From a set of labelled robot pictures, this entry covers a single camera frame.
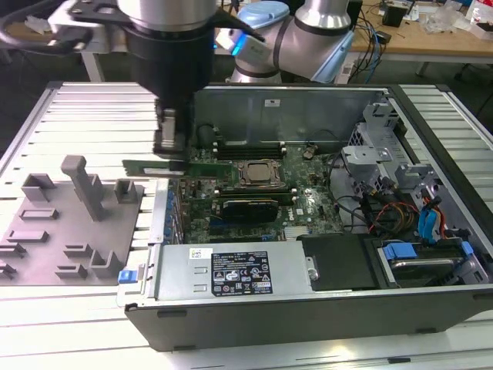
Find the blue latch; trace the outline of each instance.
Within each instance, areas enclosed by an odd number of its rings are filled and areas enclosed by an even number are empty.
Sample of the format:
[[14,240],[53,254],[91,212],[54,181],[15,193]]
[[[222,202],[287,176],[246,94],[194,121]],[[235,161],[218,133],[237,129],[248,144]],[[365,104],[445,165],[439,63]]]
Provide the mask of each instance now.
[[434,225],[437,222],[438,213],[436,210],[423,208],[419,213],[418,234],[429,244],[435,244],[437,241],[433,238]]
[[390,243],[384,247],[384,254],[388,260],[416,258],[418,256],[411,243]]
[[137,271],[121,270],[118,274],[118,284],[132,284],[137,282]]
[[474,250],[472,249],[472,246],[469,244],[468,241],[462,242],[462,250],[464,251],[464,253],[466,253],[467,256],[474,254]]

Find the motherboard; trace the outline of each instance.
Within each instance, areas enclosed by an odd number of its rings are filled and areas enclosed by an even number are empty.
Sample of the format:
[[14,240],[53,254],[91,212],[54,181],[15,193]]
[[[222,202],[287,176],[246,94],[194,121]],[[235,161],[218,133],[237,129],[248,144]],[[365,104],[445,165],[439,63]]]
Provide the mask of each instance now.
[[327,158],[288,145],[279,159],[219,160],[193,150],[194,163],[224,163],[234,176],[181,179],[185,244],[285,241],[343,230],[327,188]]

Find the metal slotted table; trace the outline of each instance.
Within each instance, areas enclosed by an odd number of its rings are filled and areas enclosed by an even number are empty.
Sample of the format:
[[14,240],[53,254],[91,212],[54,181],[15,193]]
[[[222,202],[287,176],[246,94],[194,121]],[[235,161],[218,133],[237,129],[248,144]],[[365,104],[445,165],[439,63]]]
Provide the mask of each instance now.
[[[467,167],[466,175],[492,207],[493,171],[487,170],[493,157],[489,134],[450,93],[434,86],[403,88],[458,165]],[[153,158],[154,126],[153,96],[136,84],[66,83],[48,88],[0,162],[2,232],[22,201],[20,185],[26,174],[46,172],[55,181],[63,180],[59,165],[70,153],[86,156],[88,173],[98,173],[103,182],[114,181],[125,176],[122,159]],[[417,141],[409,140],[418,148]],[[145,187],[145,196],[129,267],[146,260],[156,186],[153,180],[140,179],[137,183]],[[432,335],[158,353],[118,307],[117,289],[0,288],[0,366],[53,369],[97,364],[98,368],[128,368],[146,364],[230,370],[338,366],[460,369],[493,364],[493,311]],[[138,294],[138,290],[130,288],[130,293]]]

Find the blue object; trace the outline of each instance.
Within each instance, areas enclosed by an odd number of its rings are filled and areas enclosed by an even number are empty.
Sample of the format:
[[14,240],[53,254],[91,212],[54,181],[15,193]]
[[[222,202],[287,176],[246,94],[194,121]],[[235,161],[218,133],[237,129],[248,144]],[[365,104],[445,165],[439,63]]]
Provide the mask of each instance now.
[[316,82],[331,82],[337,72],[339,71],[342,63],[346,59],[347,52],[353,43],[354,33],[349,31],[340,41],[340,44],[337,48],[334,49],[334,52],[330,54],[324,64],[315,72],[314,76],[311,78],[312,81]]
[[411,243],[390,243],[384,247],[384,254],[388,260],[396,258],[416,258],[418,255]]
[[282,2],[252,2],[238,13],[238,18],[252,29],[272,25],[290,14],[290,8]]
[[457,2],[460,2],[463,6],[471,6],[472,0],[457,0]]
[[238,38],[238,41],[236,42],[233,51],[231,52],[232,56],[236,56],[241,51],[241,49],[245,45],[246,40],[247,40],[247,35],[242,33],[241,36]]
[[474,254],[474,250],[472,249],[472,246],[469,244],[468,241],[463,241],[462,242],[462,250],[466,255],[470,256],[471,254]]
[[434,224],[437,222],[438,215],[435,211],[423,208],[419,213],[418,234],[429,244],[437,241],[433,238]]
[[377,33],[375,32],[375,29],[373,27],[370,27],[371,33],[373,33],[373,37],[375,39],[375,43],[377,44],[377,52],[374,54],[374,60],[373,64],[371,65],[371,71],[368,74],[367,78],[364,80],[364,83],[369,83],[371,77],[373,77],[373,74],[375,73],[375,69],[378,67],[378,57],[380,55],[380,43],[378,42],[378,37]]
[[137,271],[121,270],[118,274],[118,284],[133,284],[137,282]]

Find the power connector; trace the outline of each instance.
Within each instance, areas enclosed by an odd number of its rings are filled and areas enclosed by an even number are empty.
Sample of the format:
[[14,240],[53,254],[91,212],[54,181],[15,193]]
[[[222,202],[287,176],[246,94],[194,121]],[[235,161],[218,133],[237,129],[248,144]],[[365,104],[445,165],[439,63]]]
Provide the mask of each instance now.
[[378,31],[376,33],[377,33],[377,41],[380,45],[386,45],[392,39],[392,35],[389,35],[388,33],[382,31]]

